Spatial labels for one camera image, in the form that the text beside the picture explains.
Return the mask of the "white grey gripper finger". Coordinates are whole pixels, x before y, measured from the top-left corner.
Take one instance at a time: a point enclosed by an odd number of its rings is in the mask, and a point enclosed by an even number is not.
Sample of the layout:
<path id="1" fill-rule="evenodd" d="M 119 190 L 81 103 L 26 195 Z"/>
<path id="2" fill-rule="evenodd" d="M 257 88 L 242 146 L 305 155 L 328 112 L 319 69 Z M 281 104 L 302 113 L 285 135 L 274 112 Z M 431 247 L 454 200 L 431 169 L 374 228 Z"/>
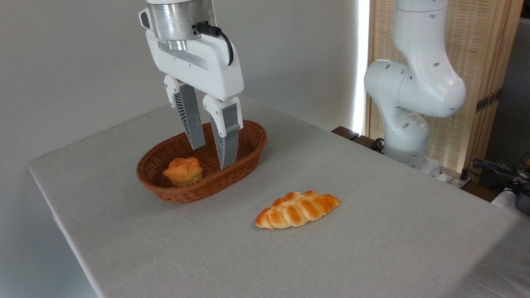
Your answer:
<path id="1" fill-rule="evenodd" d="M 192 149 L 204 146 L 206 141 L 194 87 L 170 75 L 165 76 L 164 84 L 170 106 L 178 110 Z"/>
<path id="2" fill-rule="evenodd" d="M 243 128 L 240 100 L 235 97 L 221 101 L 213 96 L 205 96 L 203 104 L 210 113 L 220 168 L 227 168 L 236 161 L 239 130 Z"/>

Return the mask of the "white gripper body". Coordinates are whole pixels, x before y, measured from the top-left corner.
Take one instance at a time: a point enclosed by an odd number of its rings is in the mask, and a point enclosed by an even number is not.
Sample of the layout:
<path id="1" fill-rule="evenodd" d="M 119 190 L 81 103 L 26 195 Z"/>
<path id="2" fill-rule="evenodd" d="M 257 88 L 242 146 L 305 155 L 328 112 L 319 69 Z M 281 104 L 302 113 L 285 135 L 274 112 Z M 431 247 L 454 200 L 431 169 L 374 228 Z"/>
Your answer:
<path id="1" fill-rule="evenodd" d="M 187 41 L 187 50 L 171 50 L 146 30 L 146 38 L 154 63 L 163 73 L 197 88 L 221 101 L 238 96 L 244 90 L 239 58 L 233 51 L 229 63 L 227 43 L 223 38 L 201 35 Z"/>

